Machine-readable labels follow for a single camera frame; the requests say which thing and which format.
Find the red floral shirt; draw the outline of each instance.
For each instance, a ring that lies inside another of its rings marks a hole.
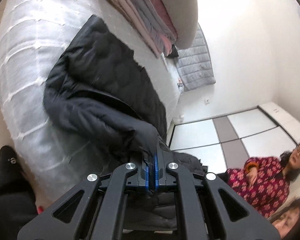
[[[264,217],[270,217],[288,198],[289,182],[280,173],[283,167],[276,157],[249,158],[249,163],[257,163],[257,179],[248,188],[245,169],[228,169],[228,185],[252,205]]]

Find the woman's hand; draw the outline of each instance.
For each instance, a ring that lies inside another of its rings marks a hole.
[[[252,188],[257,179],[257,167],[250,168],[250,172],[246,175],[249,183],[249,188]]]

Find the mattress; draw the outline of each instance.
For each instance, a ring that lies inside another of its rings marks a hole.
[[[0,107],[17,153],[52,201],[92,171],[103,175],[111,161],[97,157],[87,138],[56,127],[42,104],[50,70],[92,14],[135,51],[168,124],[180,96],[173,67],[157,59],[106,0],[8,0],[0,24]]]

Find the gray blanket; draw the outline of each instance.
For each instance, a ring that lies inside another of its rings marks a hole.
[[[177,69],[184,91],[215,84],[211,57],[200,25],[191,48],[179,49]]]

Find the white wall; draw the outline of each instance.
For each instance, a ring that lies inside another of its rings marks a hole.
[[[296,0],[257,0],[278,64],[278,105],[300,121],[300,6]]]
[[[276,101],[277,62],[257,1],[198,0],[198,5],[216,84],[184,93],[175,116],[184,114],[187,122]]]

